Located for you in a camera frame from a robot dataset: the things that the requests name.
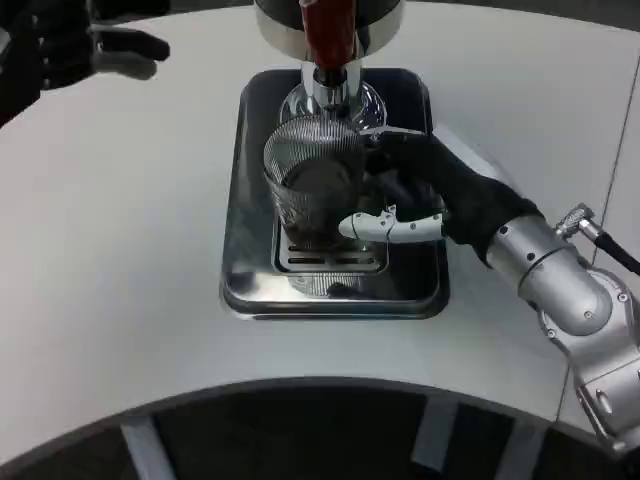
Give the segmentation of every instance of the robotic arm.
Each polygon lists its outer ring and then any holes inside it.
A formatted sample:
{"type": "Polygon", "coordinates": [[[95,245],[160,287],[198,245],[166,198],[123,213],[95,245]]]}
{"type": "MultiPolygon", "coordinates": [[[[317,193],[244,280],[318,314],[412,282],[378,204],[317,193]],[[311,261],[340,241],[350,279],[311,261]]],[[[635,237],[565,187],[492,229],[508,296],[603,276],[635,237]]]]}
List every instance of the robotic arm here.
{"type": "Polygon", "coordinates": [[[401,224],[402,235],[395,215],[381,227],[378,218],[359,213],[342,222],[343,235],[397,243],[447,235],[471,245],[538,312],[543,332],[570,361],[578,398],[600,440],[629,478],[640,478],[638,303],[624,283],[592,267],[567,240],[582,232],[634,273],[640,264],[593,222],[584,205],[555,228],[548,225],[498,165],[445,127],[430,136],[384,127],[363,135],[374,170],[392,164],[407,169],[433,186],[447,212],[408,228],[401,224]]]}
{"type": "Polygon", "coordinates": [[[146,80],[169,45],[91,24],[85,0],[0,1],[0,127],[40,98],[98,72],[146,80]]]}

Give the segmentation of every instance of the dark floor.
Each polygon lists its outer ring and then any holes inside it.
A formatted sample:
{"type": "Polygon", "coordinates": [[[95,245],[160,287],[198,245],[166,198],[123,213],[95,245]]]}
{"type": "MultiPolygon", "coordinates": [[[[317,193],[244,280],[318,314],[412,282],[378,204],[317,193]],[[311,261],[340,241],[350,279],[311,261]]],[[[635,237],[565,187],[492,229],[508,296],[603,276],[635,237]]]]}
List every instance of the dark floor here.
{"type": "MultiPolygon", "coordinates": [[[[421,395],[352,388],[238,394],[156,416],[178,480],[489,480],[512,428],[462,407],[444,475],[410,462],[421,395]]],[[[136,480],[117,429],[64,449],[8,480],[136,480]]],[[[547,435],[535,480],[617,480],[601,452],[547,435]]]]}

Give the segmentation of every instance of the stainless steel tray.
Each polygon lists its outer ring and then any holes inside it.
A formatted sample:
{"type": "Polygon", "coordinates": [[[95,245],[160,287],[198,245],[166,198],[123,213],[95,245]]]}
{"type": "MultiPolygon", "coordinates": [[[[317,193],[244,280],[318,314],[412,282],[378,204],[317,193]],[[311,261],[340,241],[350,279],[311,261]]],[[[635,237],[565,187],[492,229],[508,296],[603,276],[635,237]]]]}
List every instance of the stainless steel tray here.
{"type": "MultiPolygon", "coordinates": [[[[428,92],[415,75],[375,69],[366,71],[364,79],[385,99],[390,124],[430,131],[428,92]]],[[[388,245],[382,251],[353,245],[339,254],[295,251],[295,246],[290,250],[271,205],[262,154],[277,126],[282,100],[299,82],[299,71],[264,72],[242,94],[222,267],[225,302],[241,316],[255,319],[437,314],[449,297],[443,242],[388,245]],[[292,265],[292,254],[315,260],[292,265]]]]}

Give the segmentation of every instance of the black glove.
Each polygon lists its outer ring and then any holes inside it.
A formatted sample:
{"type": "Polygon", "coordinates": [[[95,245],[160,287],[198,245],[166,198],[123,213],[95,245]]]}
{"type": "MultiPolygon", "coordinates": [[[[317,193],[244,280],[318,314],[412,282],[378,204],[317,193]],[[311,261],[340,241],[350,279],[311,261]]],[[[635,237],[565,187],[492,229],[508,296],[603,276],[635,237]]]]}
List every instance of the black glove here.
{"type": "Polygon", "coordinates": [[[84,0],[0,4],[0,127],[42,90],[104,71],[148,79],[156,72],[155,62],[169,56],[166,42],[144,32],[92,26],[84,0]]]}
{"type": "Polygon", "coordinates": [[[485,264],[500,227],[540,211],[509,186],[469,168],[434,136],[388,132],[369,145],[367,171],[390,168],[416,175],[442,196],[449,215],[444,232],[459,245],[471,245],[485,264]]]}

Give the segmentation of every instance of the red handle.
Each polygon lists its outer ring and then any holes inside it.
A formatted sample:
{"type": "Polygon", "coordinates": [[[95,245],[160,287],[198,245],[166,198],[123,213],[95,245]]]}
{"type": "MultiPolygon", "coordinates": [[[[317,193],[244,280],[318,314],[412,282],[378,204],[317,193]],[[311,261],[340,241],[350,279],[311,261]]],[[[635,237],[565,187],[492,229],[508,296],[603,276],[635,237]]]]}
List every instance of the red handle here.
{"type": "Polygon", "coordinates": [[[356,0],[300,0],[304,30],[313,60],[323,68],[341,68],[353,57],[356,0]]]}

